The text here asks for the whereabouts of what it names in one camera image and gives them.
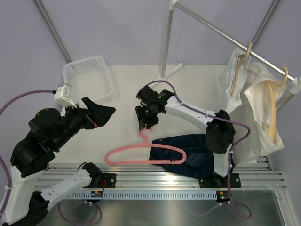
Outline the pink plastic hanger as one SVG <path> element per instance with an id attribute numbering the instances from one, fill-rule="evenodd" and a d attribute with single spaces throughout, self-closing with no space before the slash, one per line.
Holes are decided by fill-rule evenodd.
<path id="1" fill-rule="evenodd" d="M 110 150 L 104 156 L 104 162 L 110 166 L 121 165 L 144 165 L 144 164 L 183 164 L 187 159 L 187 154 L 178 147 L 154 144 L 149 141 L 146 129 L 139 131 L 140 143 L 124 145 Z M 161 148 L 167 151 L 173 151 L 180 155 L 180 159 L 169 160 L 164 157 L 162 160 L 150 160 L 149 155 L 153 148 Z"/>

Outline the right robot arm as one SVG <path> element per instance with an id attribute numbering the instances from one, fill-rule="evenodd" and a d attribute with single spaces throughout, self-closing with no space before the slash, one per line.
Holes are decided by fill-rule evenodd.
<path id="1" fill-rule="evenodd" d="M 188 105 L 178 97 L 175 89 L 158 93 L 146 85 L 139 90 L 136 98 L 141 101 L 141 106 L 136 107 L 140 129 L 149 129 L 158 124 L 159 113 L 177 116 L 199 128 L 205 127 L 206 147 L 213 152 L 214 173 L 209 179 L 204 176 L 200 179 L 215 186 L 229 183 L 229 152 L 235 129 L 228 113 L 224 110 L 215 113 Z"/>

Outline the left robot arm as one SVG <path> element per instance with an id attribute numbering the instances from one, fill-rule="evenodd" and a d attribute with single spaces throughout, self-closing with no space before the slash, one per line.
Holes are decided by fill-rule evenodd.
<path id="1" fill-rule="evenodd" d="M 2 219 L 5 226 L 35 226 L 48 212 L 74 191 L 97 187 L 103 182 L 102 171 L 93 163 L 62 182 L 42 191 L 35 190 L 39 177 L 55 153 L 81 129 L 103 127 L 115 113 L 114 107 L 98 105 L 82 98 L 85 108 L 67 107 L 65 116 L 54 108 L 43 109 L 29 121 L 30 131 L 14 148 L 11 162 L 12 183 Z"/>

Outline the dark blue denim skirt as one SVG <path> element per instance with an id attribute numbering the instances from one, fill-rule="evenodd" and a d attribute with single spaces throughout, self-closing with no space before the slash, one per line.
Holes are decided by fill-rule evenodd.
<path id="1" fill-rule="evenodd" d="M 187 134 L 175 137 L 159 138 L 154 144 L 169 145 L 185 151 L 187 157 L 183 164 L 160 164 L 166 171 L 192 177 L 208 178 L 213 176 L 214 157 L 206 147 L 205 134 Z"/>

